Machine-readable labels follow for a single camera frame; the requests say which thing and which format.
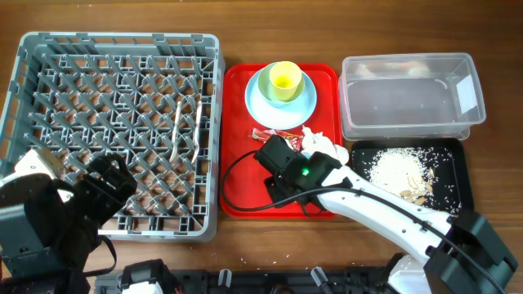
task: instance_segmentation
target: wooden surface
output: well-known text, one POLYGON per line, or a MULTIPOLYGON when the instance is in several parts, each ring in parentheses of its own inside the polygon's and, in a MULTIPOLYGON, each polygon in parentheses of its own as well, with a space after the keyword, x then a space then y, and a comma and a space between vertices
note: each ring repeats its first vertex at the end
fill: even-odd
MULTIPOLYGON (((0 93, 7 91, 21 36, 32 30, 213 33, 220 39, 227 67, 292 60, 325 63, 341 73, 347 56, 471 54, 487 111, 485 123, 473 127, 463 142, 476 208, 523 261, 523 140, 516 126, 523 110, 523 2, 49 2, 53 5, 35 0, 22 2, 28 5, 11 0, 0 4, 0 93)), ((384 265, 400 250, 348 219, 234 220, 223 213, 210 243, 115 246, 118 269, 155 258, 171 269, 341 269, 384 265)), ((109 252, 101 247, 91 254, 87 269, 110 262, 109 252)), ((523 290, 522 270, 507 289, 523 290)))

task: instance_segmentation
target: gray dish rack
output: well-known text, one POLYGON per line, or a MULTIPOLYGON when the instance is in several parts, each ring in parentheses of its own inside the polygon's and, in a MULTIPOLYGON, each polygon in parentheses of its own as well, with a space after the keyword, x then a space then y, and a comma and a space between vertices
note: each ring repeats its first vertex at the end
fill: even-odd
POLYGON ((61 178, 69 183, 92 158, 120 154, 138 190, 100 234, 208 241, 217 229, 224 71, 218 39, 210 34, 27 33, 0 121, 0 176, 31 148, 47 147, 61 158, 61 178), (178 101, 179 156, 170 163, 178 101))

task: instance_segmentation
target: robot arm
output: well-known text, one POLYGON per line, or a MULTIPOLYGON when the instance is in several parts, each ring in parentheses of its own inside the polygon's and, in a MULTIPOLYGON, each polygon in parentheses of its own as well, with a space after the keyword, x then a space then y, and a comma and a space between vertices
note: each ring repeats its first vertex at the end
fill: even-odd
MULTIPOLYGON (((442 234, 449 232, 450 223, 447 222, 451 217, 449 213, 437 212, 430 208, 409 203, 370 184, 347 166, 333 170, 322 186, 340 184, 346 178, 353 184, 352 189, 360 189, 378 195, 389 203, 394 203, 423 221, 427 221, 442 234)), ((441 243, 441 238, 438 238, 432 232, 422 229, 420 225, 414 224, 407 216, 371 198, 339 191, 319 194, 318 199, 325 209, 369 227, 405 249, 422 265, 425 265, 429 258, 425 253, 427 248, 429 246, 437 247, 441 243)))
MULTIPOLYGON (((272 182, 268 179, 266 184, 273 199, 277 194, 284 195, 286 203, 314 203, 388 238, 423 268, 429 292, 504 292, 516 272, 514 256, 489 222, 475 212, 451 216, 409 203, 326 154, 316 152, 305 158, 293 152, 279 136, 272 136, 254 158, 272 174, 272 182)), ((401 292, 420 293, 408 287, 401 292)))

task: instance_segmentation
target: crumpled paper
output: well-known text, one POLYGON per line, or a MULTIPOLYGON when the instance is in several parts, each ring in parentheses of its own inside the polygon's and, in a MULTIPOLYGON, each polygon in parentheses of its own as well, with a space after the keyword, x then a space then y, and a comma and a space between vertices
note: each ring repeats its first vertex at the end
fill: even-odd
POLYGON ((303 126, 302 153, 310 157, 314 152, 319 151, 323 154, 337 159, 342 165, 349 162, 349 151, 340 145, 335 145, 323 132, 313 133, 309 127, 303 126))

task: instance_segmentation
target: black cable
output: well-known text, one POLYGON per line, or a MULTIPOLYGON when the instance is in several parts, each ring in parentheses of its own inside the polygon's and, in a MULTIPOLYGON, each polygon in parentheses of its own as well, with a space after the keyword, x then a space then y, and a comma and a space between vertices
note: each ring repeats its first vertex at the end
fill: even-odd
POLYGON ((111 255, 113 256, 113 259, 114 259, 113 266, 106 268, 106 269, 97 269, 97 270, 83 273, 86 277, 94 277, 94 276, 99 276, 102 274, 109 274, 110 272, 112 272, 114 270, 114 267, 116 267, 116 250, 114 250, 113 243, 111 242, 111 240, 109 240, 109 238, 107 238, 107 236, 101 236, 101 240, 105 243, 105 245, 107 245, 107 247, 109 248, 109 251, 111 252, 111 255))
POLYGON ((249 151, 247 152, 246 154, 240 156, 238 159, 236 159, 226 170, 226 172, 224 173, 223 175, 223 179, 221 180, 221 196, 223 197, 223 200, 230 206, 232 207, 233 209, 237 210, 237 211, 240 211, 240 212, 259 212, 259 211, 262 211, 262 210, 266 210, 266 209, 269 209, 269 208, 273 208, 273 207, 276 207, 276 206, 279 206, 280 204, 290 204, 291 202, 294 201, 294 199, 297 199, 297 198, 300 198, 300 197, 303 197, 303 196, 307 196, 309 194, 318 194, 318 193, 326 193, 326 192, 334 192, 334 191, 340 191, 340 192, 348 192, 348 193, 354 193, 354 194, 358 194, 358 195, 361 195, 361 196, 365 196, 365 197, 368 197, 368 198, 371 198, 372 200, 374 201, 377 201, 381 204, 384 204, 394 210, 396 210, 397 212, 403 214, 404 216, 407 216, 409 219, 411 219, 415 224, 420 224, 422 226, 422 228, 424 229, 427 229, 429 230, 430 232, 432 232, 434 235, 436 235, 437 237, 441 238, 441 240, 443 240, 443 242, 449 244, 455 251, 457 251, 459 254, 461 254, 463 257, 465 257, 465 259, 467 259, 468 262, 470 262, 474 267, 476 267, 480 272, 481 274, 483 274, 485 276, 485 278, 487 280, 489 280, 489 282, 492 284, 492 286, 496 289, 496 291, 498 291, 499 293, 502 293, 502 294, 507 294, 503 288, 499 285, 498 281, 496 281, 494 279, 494 277, 492 277, 491 274, 489 274, 489 272, 487 272, 481 265, 479 265, 476 261, 474 261, 466 252, 464 252, 458 245, 454 244, 452 241, 450 241, 444 234, 442 234, 440 231, 438 231, 437 229, 435 229, 434 227, 432 227, 431 225, 429 225, 426 221, 424 220, 421 220, 419 219, 417 216, 413 215, 412 213, 410 212, 407 212, 405 209, 401 208, 401 207, 398 207, 397 205, 395 205, 394 203, 390 203, 388 202, 387 200, 385 199, 382 199, 380 198, 379 196, 377 195, 374 195, 374 194, 371 194, 369 192, 365 192, 363 190, 360 190, 360 189, 352 189, 352 188, 342 188, 342 187, 323 187, 323 188, 318 188, 318 189, 312 189, 312 190, 308 190, 308 191, 305 191, 305 192, 301 192, 301 193, 298 193, 296 195, 293 195, 287 199, 284 199, 284 200, 281 200, 281 201, 278 201, 276 203, 271 203, 271 204, 267 204, 267 205, 264 205, 264 206, 261 206, 261 207, 237 207, 235 206, 233 203, 230 202, 230 200, 226 197, 226 189, 225 189, 225 183, 226 183, 226 179, 230 173, 230 170, 236 165, 238 164, 241 160, 243 160, 244 158, 246 158, 247 156, 249 156, 250 154, 254 154, 256 153, 256 150, 254 151, 249 151))

